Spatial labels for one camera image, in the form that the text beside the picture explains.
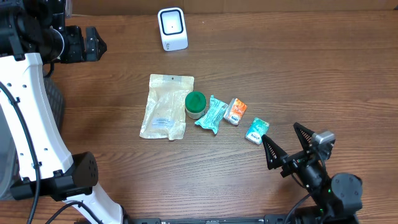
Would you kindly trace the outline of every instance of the light blue pouch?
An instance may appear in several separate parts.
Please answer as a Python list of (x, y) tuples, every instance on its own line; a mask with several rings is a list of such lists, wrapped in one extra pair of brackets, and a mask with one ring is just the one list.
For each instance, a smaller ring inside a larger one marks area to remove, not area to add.
[(218, 124), (223, 119), (224, 113), (228, 104), (217, 100), (214, 95), (210, 97), (209, 110), (207, 113), (195, 122), (195, 125), (200, 125), (204, 129), (213, 130), (214, 134), (218, 132)]
[(254, 118), (253, 123), (251, 123), (251, 126), (246, 133), (246, 139), (254, 142), (256, 144), (261, 144), (262, 139), (261, 137), (266, 134), (268, 131), (269, 123), (259, 119), (259, 118)]

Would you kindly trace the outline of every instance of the blue packet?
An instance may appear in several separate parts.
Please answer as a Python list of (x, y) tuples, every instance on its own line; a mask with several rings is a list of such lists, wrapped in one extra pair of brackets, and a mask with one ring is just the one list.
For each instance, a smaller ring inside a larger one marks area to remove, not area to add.
[(218, 124), (223, 119), (224, 113), (228, 104), (217, 100), (214, 95), (210, 97), (209, 110), (207, 113), (195, 122), (195, 125), (200, 125), (204, 129), (213, 130), (214, 134), (218, 132)]
[(261, 137), (267, 133), (268, 127), (269, 123), (261, 120), (260, 118), (254, 118), (254, 121), (251, 123), (245, 138), (256, 144), (261, 144)]

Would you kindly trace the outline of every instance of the gray container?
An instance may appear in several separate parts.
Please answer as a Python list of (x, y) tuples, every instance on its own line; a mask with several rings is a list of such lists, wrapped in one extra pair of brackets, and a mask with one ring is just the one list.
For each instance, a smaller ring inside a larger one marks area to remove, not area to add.
[[(44, 87), (55, 123), (60, 131), (65, 111), (65, 99), (51, 78), (44, 78)], [(0, 105), (0, 200), (14, 199), (9, 189), (19, 179), (16, 147)]]

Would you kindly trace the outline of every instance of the silver metal part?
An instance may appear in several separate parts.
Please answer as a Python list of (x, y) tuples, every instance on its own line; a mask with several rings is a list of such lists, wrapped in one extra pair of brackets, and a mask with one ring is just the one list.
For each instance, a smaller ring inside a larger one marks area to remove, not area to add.
[(336, 138), (335, 134), (333, 134), (331, 131), (325, 131), (321, 134), (314, 133), (311, 138), (311, 142), (317, 142), (318, 144), (323, 144), (333, 140), (336, 140)]

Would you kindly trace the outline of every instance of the jar with green lid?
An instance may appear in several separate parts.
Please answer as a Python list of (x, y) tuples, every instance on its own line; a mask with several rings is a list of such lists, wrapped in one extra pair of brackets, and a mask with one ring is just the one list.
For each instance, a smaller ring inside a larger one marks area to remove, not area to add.
[(185, 110), (192, 119), (199, 119), (205, 115), (206, 97), (199, 91), (193, 91), (185, 97)]

